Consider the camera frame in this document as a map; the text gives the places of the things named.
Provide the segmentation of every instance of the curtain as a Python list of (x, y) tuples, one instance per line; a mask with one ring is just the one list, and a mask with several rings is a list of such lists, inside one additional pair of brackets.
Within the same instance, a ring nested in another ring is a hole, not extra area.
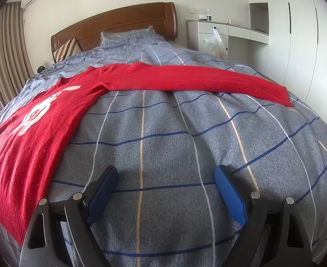
[(33, 75), (25, 47), (20, 2), (7, 3), (0, 11), (0, 110)]

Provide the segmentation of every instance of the desk drawer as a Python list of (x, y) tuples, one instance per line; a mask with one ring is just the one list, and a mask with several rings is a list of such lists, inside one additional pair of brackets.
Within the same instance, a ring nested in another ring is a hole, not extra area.
[(265, 34), (262, 34), (259, 32), (255, 32), (255, 31), (251, 31), (251, 40), (268, 44), (268, 35), (265, 35)]
[[(211, 39), (213, 39), (214, 35), (213, 34), (206, 34), (206, 33), (199, 33), (198, 34), (198, 47), (199, 47), (199, 51), (205, 52), (204, 49), (204, 44), (203, 44), (203, 39), (207, 39), (208, 41), (211, 41)], [(221, 35), (220, 38), (222, 39), (222, 42), (226, 48), (226, 50), (228, 50), (228, 36), (227, 35)]]
[(220, 35), (228, 35), (228, 25), (198, 22), (198, 33), (213, 34), (213, 28), (216, 27)]
[(229, 36), (251, 39), (251, 30), (229, 26)]

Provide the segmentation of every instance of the bed sheet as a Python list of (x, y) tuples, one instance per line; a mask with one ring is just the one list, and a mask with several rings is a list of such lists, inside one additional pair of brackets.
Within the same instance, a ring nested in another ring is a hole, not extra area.
[[(29, 79), (0, 112), (0, 123), (60, 77), (89, 66), (137, 61), (262, 77), (245, 65), (176, 47), (157, 34), (132, 33)], [(294, 107), (236, 93), (108, 92), (84, 115), (48, 197), (67, 199), (114, 165), (119, 183), (102, 218), (92, 226), (113, 267), (221, 266), (240, 231), (214, 184), (215, 167), (225, 164), (262, 196), (295, 199), (313, 258), (319, 261), (327, 247), (327, 126), (297, 97), (289, 97)], [(77, 266), (65, 225), (63, 232)], [(3, 258), (18, 266), (20, 252), (0, 224)], [(261, 253), (262, 246), (253, 266)]]

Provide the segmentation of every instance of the wall outlet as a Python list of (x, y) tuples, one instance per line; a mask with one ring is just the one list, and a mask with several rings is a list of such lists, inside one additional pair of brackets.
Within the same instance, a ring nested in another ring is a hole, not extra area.
[(42, 63), (41, 66), (49, 67), (52, 64), (54, 64), (54, 59), (52, 56), (50, 56)]
[(205, 9), (195, 8), (194, 10), (195, 10), (196, 14), (205, 14), (206, 13)]

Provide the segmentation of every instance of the white graphic print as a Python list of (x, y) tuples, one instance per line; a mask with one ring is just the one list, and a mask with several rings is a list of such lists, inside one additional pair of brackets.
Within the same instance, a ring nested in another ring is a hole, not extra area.
[(24, 116), (24, 119), (22, 120), (22, 123), (16, 129), (14, 129), (11, 134), (15, 133), (18, 129), (21, 128), (20, 131), (19, 131), (19, 133), (18, 133), (18, 135), (19, 136), (22, 136), (29, 129), (30, 126), (32, 126), (33, 124), (37, 123), (43, 117), (43, 115), (50, 108), (51, 102), (53, 102), (54, 100), (56, 100), (56, 98), (63, 91), (76, 90), (76, 89), (78, 89), (80, 87), (81, 87), (80, 85), (67, 87), (65, 89), (62, 89), (59, 92), (56, 92), (55, 94), (51, 95), (50, 97), (46, 98), (45, 100), (43, 100), (39, 104), (35, 105), (32, 108), (32, 110), (30, 110), (29, 113)]

